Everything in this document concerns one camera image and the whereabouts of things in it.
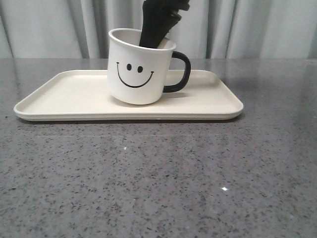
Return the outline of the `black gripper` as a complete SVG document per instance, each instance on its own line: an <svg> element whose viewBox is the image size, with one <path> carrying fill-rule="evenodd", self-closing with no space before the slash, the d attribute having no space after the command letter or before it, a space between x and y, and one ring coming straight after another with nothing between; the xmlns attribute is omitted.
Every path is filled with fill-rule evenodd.
<svg viewBox="0 0 317 238"><path fill-rule="evenodd" d="M157 48L170 29L180 20L179 10L188 11L189 0L146 0L139 46Z"/></svg>

